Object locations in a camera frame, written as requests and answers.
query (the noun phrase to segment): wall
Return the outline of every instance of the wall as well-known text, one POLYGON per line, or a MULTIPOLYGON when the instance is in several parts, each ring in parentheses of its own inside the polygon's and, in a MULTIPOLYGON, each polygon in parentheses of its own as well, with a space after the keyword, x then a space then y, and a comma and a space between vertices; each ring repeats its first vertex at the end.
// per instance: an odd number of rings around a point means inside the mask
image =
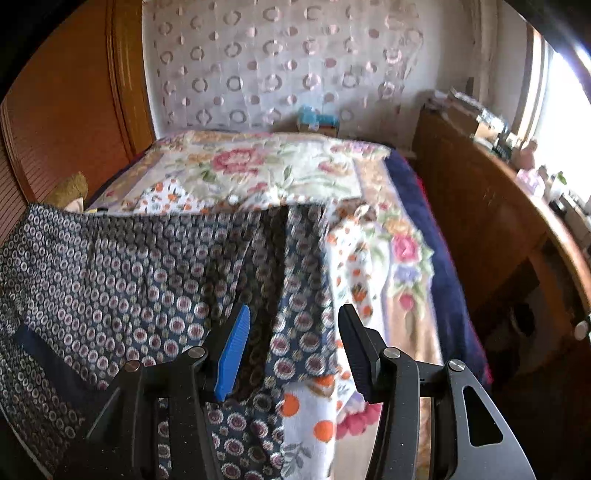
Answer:
POLYGON ((157 136, 294 129, 306 104, 340 116, 344 137, 408 147, 425 90, 463 89, 470 76, 472 26, 460 0, 158 0, 144 21, 157 136))
POLYGON ((489 107, 511 126, 521 96, 527 50, 527 23, 503 0, 499 0, 498 15, 496 67, 489 107))

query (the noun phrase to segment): circle pattern fabric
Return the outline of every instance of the circle pattern fabric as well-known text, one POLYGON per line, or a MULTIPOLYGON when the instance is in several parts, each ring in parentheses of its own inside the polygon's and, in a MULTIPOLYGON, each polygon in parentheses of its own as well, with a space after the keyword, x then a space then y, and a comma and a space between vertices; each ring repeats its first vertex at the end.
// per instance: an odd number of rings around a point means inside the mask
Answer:
POLYGON ((29 206, 0 252, 1 402, 19 436, 53 473, 83 406, 44 381, 44 363, 13 341, 18 329, 104 390, 128 360, 148 367, 201 345, 239 301, 251 332, 233 400, 212 410, 223 419, 212 439, 225 477, 278 476, 282 385, 336 369, 325 229, 315 205, 154 217, 29 206))

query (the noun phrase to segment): pink flower print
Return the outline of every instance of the pink flower print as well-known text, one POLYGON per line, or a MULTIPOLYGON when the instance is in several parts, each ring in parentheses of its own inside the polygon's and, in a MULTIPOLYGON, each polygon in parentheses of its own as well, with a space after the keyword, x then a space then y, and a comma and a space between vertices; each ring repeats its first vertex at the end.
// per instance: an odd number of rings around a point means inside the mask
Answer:
POLYGON ((258 174, 258 168, 253 166, 263 165, 263 159, 254 148, 235 148, 229 152, 222 152, 212 160, 212 168, 225 174, 249 173, 258 174))
POLYGON ((255 186, 250 187, 247 190, 247 193, 257 193, 257 192, 263 192, 267 187, 269 186, 269 184, 265 181, 260 181, 259 183, 257 183, 255 186))
POLYGON ((382 404, 365 404, 365 410, 359 413, 349 414, 336 426, 336 439, 339 440, 347 433, 357 436, 361 435, 367 429, 368 425, 373 425, 379 420, 382 404))
POLYGON ((400 295, 400 299, 398 301, 400 302, 400 306, 406 312, 412 310, 415 306, 414 297, 410 293, 403 293, 400 295))
POLYGON ((419 247, 411 235, 394 235, 392 250, 399 262, 412 263, 420 260, 419 247))
POLYGON ((318 169, 334 175, 335 177, 345 177, 349 174, 349 166, 344 163, 338 163, 332 160, 324 160, 318 164, 318 169))

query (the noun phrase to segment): cardboard box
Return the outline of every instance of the cardboard box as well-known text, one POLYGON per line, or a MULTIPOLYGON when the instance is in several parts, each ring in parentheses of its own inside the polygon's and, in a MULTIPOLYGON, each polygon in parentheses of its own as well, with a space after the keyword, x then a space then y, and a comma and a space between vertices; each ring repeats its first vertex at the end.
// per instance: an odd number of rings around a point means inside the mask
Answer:
POLYGON ((336 127, 319 127, 318 130, 310 130, 309 125, 299 125, 298 131, 303 134, 321 134, 326 135, 327 137, 337 137, 339 131, 336 127))
POLYGON ((466 135, 474 135, 476 138, 483 138, 494 143, 500 133, 486 122, 479 121, 477 116, 462 109, 461 106, 450 105, 446 112, 450 122, 466 135))

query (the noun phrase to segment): pillow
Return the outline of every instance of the pillow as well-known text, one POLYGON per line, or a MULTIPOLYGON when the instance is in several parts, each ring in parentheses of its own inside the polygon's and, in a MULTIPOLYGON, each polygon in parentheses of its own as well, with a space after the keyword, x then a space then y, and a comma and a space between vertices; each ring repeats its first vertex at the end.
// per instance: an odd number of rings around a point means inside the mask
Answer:
POLYGON ((68 204, 78 198, 86 198, 88 195, 88 184, 86 178, 80 172, 62 180, 43 200, 47 205, 64 209, 68 204))

